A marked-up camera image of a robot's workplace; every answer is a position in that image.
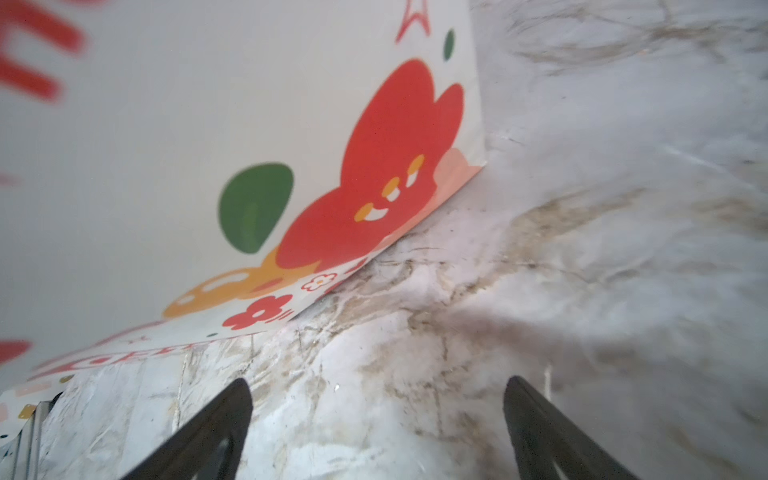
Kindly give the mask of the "white paper bag red flower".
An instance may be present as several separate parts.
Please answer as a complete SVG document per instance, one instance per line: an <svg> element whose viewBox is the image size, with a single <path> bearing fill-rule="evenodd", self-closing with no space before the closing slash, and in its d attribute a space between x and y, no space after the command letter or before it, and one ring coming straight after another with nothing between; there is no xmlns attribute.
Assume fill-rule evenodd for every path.
<svg viewBox="0 0 768 480"><path fill-rule="evenodd" d="M282 325L484 162L465 1L3 2L2 442Z"/></svg>

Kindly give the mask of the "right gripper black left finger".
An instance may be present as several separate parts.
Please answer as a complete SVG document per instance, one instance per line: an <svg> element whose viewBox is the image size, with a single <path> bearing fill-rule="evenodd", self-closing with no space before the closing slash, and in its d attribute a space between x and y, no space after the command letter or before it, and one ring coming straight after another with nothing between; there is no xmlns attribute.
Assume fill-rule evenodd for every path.
<svg viewBox="0 0 768 480"><path fill-rule="evenodd" d="M233 480L252 410L249 385L234 380L123 479Z"/></svg>

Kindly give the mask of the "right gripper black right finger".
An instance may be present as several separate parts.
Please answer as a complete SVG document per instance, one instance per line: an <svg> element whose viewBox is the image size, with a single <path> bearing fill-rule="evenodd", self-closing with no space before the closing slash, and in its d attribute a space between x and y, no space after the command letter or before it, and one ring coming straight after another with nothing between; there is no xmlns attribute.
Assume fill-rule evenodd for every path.
<svg viewBox="0 0 768 480"><path fill-rule="evenodd" d="M524 378L508 380L503 411L522 479L637 480Z"/></svg>

